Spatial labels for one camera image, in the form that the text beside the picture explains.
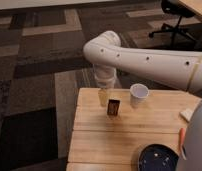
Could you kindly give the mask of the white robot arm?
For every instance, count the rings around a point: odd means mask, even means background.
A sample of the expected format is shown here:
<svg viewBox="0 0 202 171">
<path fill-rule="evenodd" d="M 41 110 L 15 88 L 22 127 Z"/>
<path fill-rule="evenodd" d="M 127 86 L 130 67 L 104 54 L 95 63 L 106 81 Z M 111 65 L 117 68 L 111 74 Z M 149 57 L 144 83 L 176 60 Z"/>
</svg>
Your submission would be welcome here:
<svg viewBox="0 0 202 171">
<path fill-rule="evenodd" d="M 200 97 L 176 170 L 202 171 L 202 52 L 123 48 L 117 33 L 105 31 L 88 41 L 83 53 L 101 87 L 113 86 L 121 69 Z"/>
</svg>

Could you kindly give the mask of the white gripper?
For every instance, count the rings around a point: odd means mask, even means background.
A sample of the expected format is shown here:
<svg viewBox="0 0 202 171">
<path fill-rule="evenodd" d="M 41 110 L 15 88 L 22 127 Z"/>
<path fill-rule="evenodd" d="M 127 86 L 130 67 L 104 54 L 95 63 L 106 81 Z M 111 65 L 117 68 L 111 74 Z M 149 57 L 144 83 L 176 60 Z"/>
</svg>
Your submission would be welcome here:
<svg viewBox="0 0 202 171">
<path fill-rule="evenodd" d="M 100 105 L 105 107 L 107 105 L 108 100 L 108 90 L 109 88 L 113 88 L 117 79 L 116 69 L 113 67 L 107 67 L 102 65 L 94 65 L 94 77 L 97 85 L 100 88 L 98 91 Z"/>
</svg>

